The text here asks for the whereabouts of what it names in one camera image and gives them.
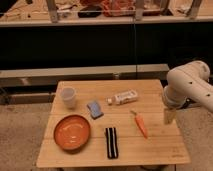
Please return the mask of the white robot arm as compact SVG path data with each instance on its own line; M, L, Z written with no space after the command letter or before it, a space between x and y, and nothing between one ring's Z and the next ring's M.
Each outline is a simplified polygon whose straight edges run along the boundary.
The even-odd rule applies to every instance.
M162 101L164 109L164 123L171 124L176 112L182 108L187 99L213 112L213 85L208 80L209 66L200 60L175 67L168 71L167 85L163 88Z

